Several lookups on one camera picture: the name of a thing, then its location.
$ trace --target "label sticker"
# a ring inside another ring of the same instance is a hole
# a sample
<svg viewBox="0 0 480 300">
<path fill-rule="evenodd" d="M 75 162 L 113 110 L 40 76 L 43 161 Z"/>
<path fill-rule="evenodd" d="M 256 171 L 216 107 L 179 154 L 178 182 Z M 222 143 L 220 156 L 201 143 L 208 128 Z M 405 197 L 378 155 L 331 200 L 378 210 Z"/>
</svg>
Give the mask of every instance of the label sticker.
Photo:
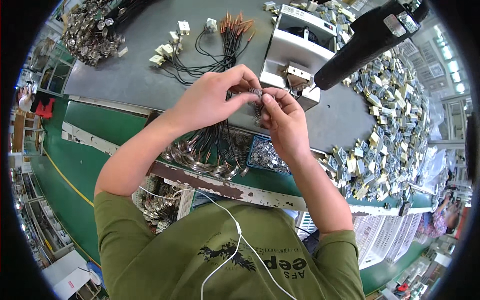
<svg viewBox="0 0 480 300">
<path fill-rule="evenodd" d="M 405 28 L 403 28 L 402 24 L 398 21 L 398 19 L 393 15 L 390 14 L 384 19 L 385 25 L 387 25 L 388 29 L 390 29 L 390 32 L 395 35 L 396 37 L 401 37 L 407 31 Z"/>
<path fill-rule="evenodd" d="M 414 33 L 419 29 L 417 23 L 409 16 L 407 12 L 401 12 L 396 17 L 400 20 L 400 22 L 405 26 L 405 28 L 410 33 Z"/>
<path fill-rule="evenodd" d="M 292 16 L 297 16 L 297 17 L 300 17 L 303 19 L 303 16 L 305 14 L 304 11 L 301 11 L 299 9 L 296 9 L 295 7 L 291 7 L 291 6 L 288 6 L 288 5 L 284 5 L 282 7 L 282 13 L 286 13 L 286 14 L 289 14 L 289 15 L 292 15 Z"/>
</svg>

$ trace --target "white earphone cable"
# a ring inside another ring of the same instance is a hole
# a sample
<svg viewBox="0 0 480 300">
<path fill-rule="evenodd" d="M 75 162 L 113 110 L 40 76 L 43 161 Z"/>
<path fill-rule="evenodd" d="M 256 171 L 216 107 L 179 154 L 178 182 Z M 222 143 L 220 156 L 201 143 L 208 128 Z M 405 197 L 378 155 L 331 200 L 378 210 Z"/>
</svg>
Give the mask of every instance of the white earphone cable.
<svg viewBox="0 0 480 300">
<path fill-rule="evenodd" d="M 156 196 L 156 197 L 160 197 L 160 198 L 165 198 L 165 199 L 172 199 L 174 200 L 174 198 L 167 198 L 167 197 L 163 197 L 163 196 L 159 196 L 159 195 L 155 195 L 149 191 L 147 191 L 146 189 L 142 188 L 141 186 L 139 187 L 141 188 L 142 190 L 146 191 L 147 193 L 149 194 L 152 194 L 153 196 Z M 178 194 L 179 192 L 182 192 L 182 191 L 191 191 L 189 189 L 184 189 L 184 190 L 179 190 L 177 191 L 175 194 L 173 194 L 173 197 L 175 197 L 176 194 Z M 230 217 L 233 219 L 233 221 L 235 222 L 235 226 L 237 227 L 237 232 L 239 234 L 239 241 L 237 243 L 237 248 L 235 249 L 235 252 L 229 257 L 227 258 L 221 265 L 219 265 L 213 272 L 211 272 L 206 278 L 205 280 L 202 282 L 202 287 L 200 288 L 200 299 L 203 300 L 204 298 L 204 286 L 205 286 L 205 283 L 207 282 L 208 279 L 210 279 L 210 277 L 216 272 L 218 271 L 221 267 L 223 267 L 224 264 L 226 264 L 230 259 L 232 259 L 238 252 L 239 250 L 239 246 L 240 246 L 240 241 L 241 240 L 244 240 L 245 243 L 250 247 L 250 249 L 255 253 L 255 255 L 258 257 L 258 259 L 260 260 L 260 262 L 262 263 L 262 265 L 264 266 L 265 270 L 267 270 L 267 273 L 270 275 L 270 278 L 272 279 L 272 281 L 276 284 L 276 286 L 281 289 L 285 294 L 287 294 L 290 298 L 292 298 L 293 300 L 297 300 L 295 297 L 293 297 L 292 295 L 290 295 L 284 288 L 282 288 L 278 283 L 277 281 L 275 281 L 275 279 L 273 278 L 272 276 L 272 273 L 270 272 L 270 270 L 268 270 L 268 267 L 265 265 L 264 261 L 262 260 L 262 258 L 260 257 L 260 255 L 258 255 L 257 251 L 255 251 L 255 249 L 247 242 L 247 240 L 243 237 L 243 235 L 241 234 L 241 228 L 240 228 L 240 224 L 238 223 L 238 221 L 235 219 L 235 217 L 231 214 L 231 212 L 224 208 L 223 206 L 221 206 L 220 204 L 218 204 L 217 202 L 213 201 L 212 198 L 210 198 L 208 195 L 205 195 L 204 193 L 198 191 L 198 190 L 195 190 L 195 192 L 207 197 L 213 204 L 215 204 L 216 206 L 220 207 L 221 209 L 225 210 L 229 215 Z"/>
</svg>

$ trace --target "gray table surface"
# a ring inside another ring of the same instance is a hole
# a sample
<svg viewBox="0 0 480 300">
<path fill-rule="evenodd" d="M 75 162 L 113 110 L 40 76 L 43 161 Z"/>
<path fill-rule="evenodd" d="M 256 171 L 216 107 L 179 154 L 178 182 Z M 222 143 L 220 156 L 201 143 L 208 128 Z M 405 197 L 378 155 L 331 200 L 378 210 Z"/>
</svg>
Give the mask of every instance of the gray table surface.
<svg viewBox="0 0 480 300">
<path fill-rule="evenodd" d="M 195 51 L 195 39 L 201 33 L 207 18 L 220 20 L 226 11 L 236 15 L 240 10 L 244 19 L 255 20 L 256 34 L 238 63 L 243 63 L 260 74 L 272 34 L 272 14 L 262 10 L 264 1 L 258 0 L 160 0 L 148 6 L 123 30 L 128 52 L 121 58 L 108 58 L 92 68 L 77 61 L 64 93 L 94 99 L 104 99 L 165 110 L 173 105 L 186 89 L 165 71 L 155 70 L 148 61 L 155 49 L 168 42 L 169 31 L 177 30 L 177 21 L 186 20 L 190 35 L 184 36 L 180 59 L 185 65 L 212 63 L 212 59 Z M 218 33 L 205 36 L 202 47 L 212 54 L 222 54 Z M 351 88 L 337 84 L 322 91 L 320 104 L 306 112 L 310 146 L 331 152 L 335 145 L 350 148 L 357 138 L 366 139 L 376 123 L 368 113 L 362 96 Z M 248 105 L 229 118 L 232 125 L 255 132 L 268 131 L 254 125 L 253 110 Z"/>
</svg>

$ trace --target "printed eagle graphic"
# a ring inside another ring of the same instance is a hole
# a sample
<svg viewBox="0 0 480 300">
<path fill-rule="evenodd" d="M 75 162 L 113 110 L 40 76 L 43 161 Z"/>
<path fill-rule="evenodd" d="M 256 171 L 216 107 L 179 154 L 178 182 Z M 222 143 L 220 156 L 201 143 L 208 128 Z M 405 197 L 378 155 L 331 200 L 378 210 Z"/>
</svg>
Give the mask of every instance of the printed eagle graphic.
<svg viewBox="0 0 480 300">
<path fill-rule="evenodd" d="M 223 244 L 220 250 L 218 251 L 215 251 L 206 246 L 203 246 L 200 248 L 200 252 L 198 252 L 197 255 L 203 254 L 205 258 L 204 260 L 206 261 L 209 261 L 211 258 L 218 257 L 218 256 L 220 256 L 223 259 L 227 259 L 232 256 L 236 248 L 237 248 L 237 245 L 230 242 Z M 235 256 L 231 258 L 231 261 L 235 265 L 239 265 L 242 268 L 245 268 L 249 271 L 254 271 L 254 272 L 256 271 L 255 265 L 253 264 L 253 262 L 249 261 L 248 259 L 245 259 L 243 255 L 240 253 L 240 249 L 235 254 Z"/>
</svg>

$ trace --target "green t-shirt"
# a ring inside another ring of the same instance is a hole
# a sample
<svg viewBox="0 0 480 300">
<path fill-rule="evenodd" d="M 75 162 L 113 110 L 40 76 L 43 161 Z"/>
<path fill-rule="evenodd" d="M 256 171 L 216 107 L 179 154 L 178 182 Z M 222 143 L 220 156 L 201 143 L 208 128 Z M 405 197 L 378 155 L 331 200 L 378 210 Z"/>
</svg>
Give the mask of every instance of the green t-shirt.
<svg viewBox="0 0 480 300">
<path fill-rule="evenodd" d="M 95 197 L 98 248 L 113 300 L 199 299 L 203 280 L 235 251 L 232 218 L 206 204 L 155 236 L 130 197 Z M 364 299 L 355 233 L 323 237 L 310 256 L 280 209 L 218 202 L 240 223 L 242 235 L 275 280 L 296 299 Z M 204 287 L 207 299 L 289 299 L 242 241 L 239 252 Z"/>
</svg>

